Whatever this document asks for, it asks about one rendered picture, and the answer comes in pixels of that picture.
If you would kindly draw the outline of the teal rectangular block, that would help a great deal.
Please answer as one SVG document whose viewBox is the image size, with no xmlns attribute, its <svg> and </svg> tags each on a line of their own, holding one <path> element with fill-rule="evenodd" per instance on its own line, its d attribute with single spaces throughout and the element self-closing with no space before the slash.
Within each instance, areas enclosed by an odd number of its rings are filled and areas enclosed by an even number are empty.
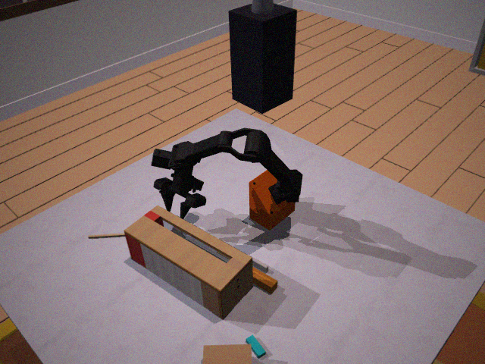
<svg viewBox="0 0 485 364">
<path fill-rule="evenodd" d="M 266 351 L 263 349 L 263 347 L 260 345 L 260 343 L 256 340 L 254 335 L 251 335 L 250 337 L 246 338 L 246 342 L 248 344 L 252 345 L 252 350 L 256 354 L 258 358 L 261 358 L 263 355 L 266 354 Z"/>
</svg>

